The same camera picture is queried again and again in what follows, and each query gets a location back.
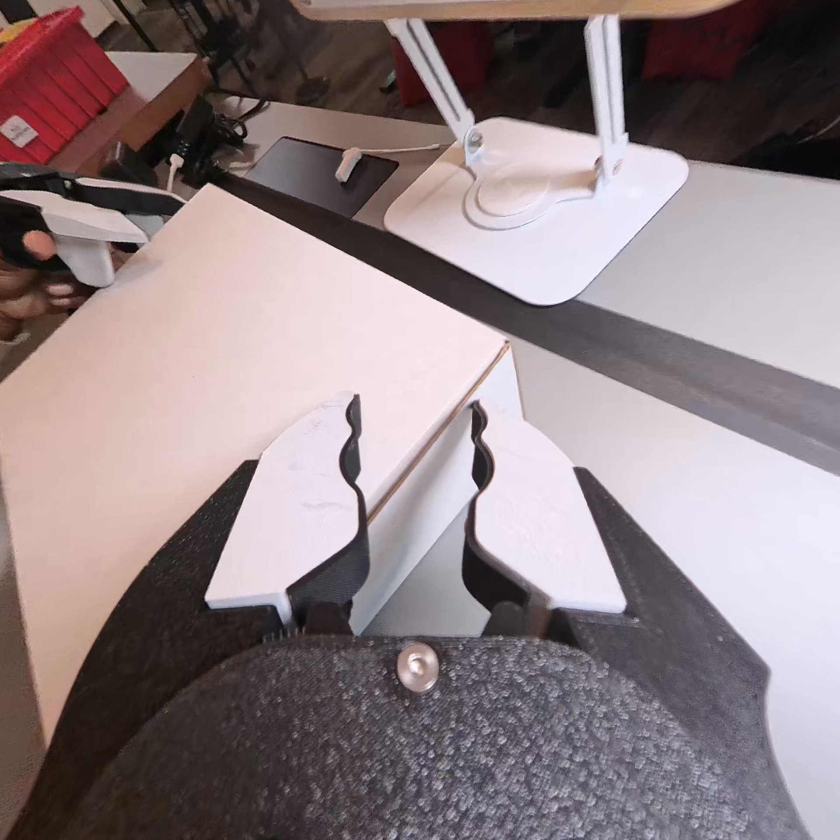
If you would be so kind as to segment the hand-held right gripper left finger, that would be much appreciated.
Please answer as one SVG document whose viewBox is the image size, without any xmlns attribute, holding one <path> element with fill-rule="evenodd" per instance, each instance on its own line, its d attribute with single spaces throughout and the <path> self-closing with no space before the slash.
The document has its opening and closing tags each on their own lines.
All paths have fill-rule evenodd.
<svg viewBox="0 0 840 840">
<path fill-rule="evenodd" d="M 361 398 L 339 392 L 259 457 L 205 603 L 271 606 L 303 625 L 320 603 L 351 606 L 371 568 L 361 474 Z"/>
</svg>

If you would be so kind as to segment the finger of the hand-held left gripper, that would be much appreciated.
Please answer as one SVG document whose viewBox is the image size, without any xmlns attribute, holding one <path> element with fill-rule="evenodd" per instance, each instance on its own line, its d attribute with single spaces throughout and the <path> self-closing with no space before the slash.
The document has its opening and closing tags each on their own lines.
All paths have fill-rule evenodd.
<svg viewBox="0 0 840 840">
<path fill-rule="evenodd" d="M 66 197 L 117 212 L 137 225 L 149 239 L 186 205 L 180 196 L 158 187 L 89 176 L 65 176 Z"/>
<path fill-rule="evenodd" d="M 109 287 L 115 280 L 111 245 L 143 246 L 147 235 L 120 213 L 52 192 L 2 191 L 3 217 L 35 217 L 54 236 L 57 253 L 82 284 Z"/>
</svg>

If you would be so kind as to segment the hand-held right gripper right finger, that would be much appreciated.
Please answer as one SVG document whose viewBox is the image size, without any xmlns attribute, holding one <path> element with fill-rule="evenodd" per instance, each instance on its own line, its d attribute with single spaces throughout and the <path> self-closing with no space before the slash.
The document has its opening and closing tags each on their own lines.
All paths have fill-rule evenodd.
<svg viewBox="0 0 840 840">
<path fill-rule="evenodd" d="M 627 598 L 571 459 L 490 401 L 471 405 L 476 485 L 461 575 L 489 612 L 509 602 L 620 616 Z"/>
</svg>

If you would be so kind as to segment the white cardboard box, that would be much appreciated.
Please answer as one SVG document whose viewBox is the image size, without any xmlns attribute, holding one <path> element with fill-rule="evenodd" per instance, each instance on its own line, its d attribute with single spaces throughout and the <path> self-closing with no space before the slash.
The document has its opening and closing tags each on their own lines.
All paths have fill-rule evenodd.
<svg viewBox="0 0 840 840">
<path fill-rule="evenodd" d="M 475 400 L 517 418 L 510 343 L 204 187 L 3 382 L 2 492 L 45 743 L 103 624 L 216 488 L 360 395 L 366 629 L 468 504 Z"/>
</svg>

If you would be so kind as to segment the person's left hand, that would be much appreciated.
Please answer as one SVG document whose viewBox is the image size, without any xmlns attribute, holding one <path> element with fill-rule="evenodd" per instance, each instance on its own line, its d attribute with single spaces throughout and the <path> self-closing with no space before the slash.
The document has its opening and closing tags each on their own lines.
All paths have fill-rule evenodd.
<svg viewBox="0 0 840 840">
<path fill-rule="evenodd" d="M 50 313 L 67 313 L 91 297 L 93 289 L 71 274 L 24 268 L 1 259 L 1 344 L 26 341 L 26 325 Z"/>
</svg>

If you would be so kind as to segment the black power adapter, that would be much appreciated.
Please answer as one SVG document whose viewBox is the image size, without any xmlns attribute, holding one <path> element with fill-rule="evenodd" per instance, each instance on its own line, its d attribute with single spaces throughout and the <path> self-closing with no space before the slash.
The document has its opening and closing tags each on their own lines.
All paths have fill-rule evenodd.
<svg viewBox="0 0 840 840">
<path fill-rule="evenodd" d="M 112 150 L 112 165 L 119 179 L 126 182 L 157 187 L 158 176 L 139 154 L 126 143 L 117 142 Z"/>
</svg>

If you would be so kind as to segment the brown wooden table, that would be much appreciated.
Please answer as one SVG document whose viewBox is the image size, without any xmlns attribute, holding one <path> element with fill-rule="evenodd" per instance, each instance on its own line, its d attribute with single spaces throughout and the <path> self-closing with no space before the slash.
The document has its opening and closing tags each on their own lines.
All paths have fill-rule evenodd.
<svg viewBox="0 0 840 840">
<path fill-rule="evenodd" d="M 96 175 L 116 143 L 138 151 L 212 84 L 205 60 L 195 54 L 108 51 L 128 86 L 49 165 Z"/>
</svg>

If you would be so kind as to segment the red plastic crate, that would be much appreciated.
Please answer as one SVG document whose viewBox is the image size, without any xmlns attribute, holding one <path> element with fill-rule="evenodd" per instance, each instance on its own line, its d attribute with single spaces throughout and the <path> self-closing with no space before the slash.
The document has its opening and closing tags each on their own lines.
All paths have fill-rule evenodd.
<svg viewBox="0 0 840 840">
<path fill-rule="evenodd" d="M 73 6 L 2 30 L 2 162 L 50 162 L 129 86 L 82 17 Z"/>
</svg>

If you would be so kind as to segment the black rectangular pad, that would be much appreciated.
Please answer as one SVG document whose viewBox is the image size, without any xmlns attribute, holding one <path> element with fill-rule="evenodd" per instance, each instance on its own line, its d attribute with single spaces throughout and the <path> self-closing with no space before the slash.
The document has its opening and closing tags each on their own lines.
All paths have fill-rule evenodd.
<svg viewBox="0 0 840 840">
<path fill-rule="evenodd" d="M 249 169 L 245 179 L 352 218 L 393 176 L 398 163 L 362 154 L 346 180 L 341 181 L 337 173 L 344 160 L 343 150 L 283 137 Z"/>
</svg>

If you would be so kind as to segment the red bin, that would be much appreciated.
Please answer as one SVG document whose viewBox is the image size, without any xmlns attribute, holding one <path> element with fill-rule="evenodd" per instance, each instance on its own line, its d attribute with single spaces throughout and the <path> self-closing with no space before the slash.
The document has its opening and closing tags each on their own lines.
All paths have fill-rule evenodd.
<svg viewBox="0 0 840 840">
<path fill-rule="evenodd" d="M 456 87 L 462 92 L 482 89 L 494 55 L 494 38 L 488 22 L 451 21 L 427 23 L 430 35 Z M 405 50 L 392 38 L 397 89 L 405 109 L 429 102 L 431 97 Z"/>
<path fill-rule="evenodd" d="M 783 4 L 741 1 L 698 17 L 652 23 L 641 78 L 710 81 L 731 78 Z"/>
</svg>

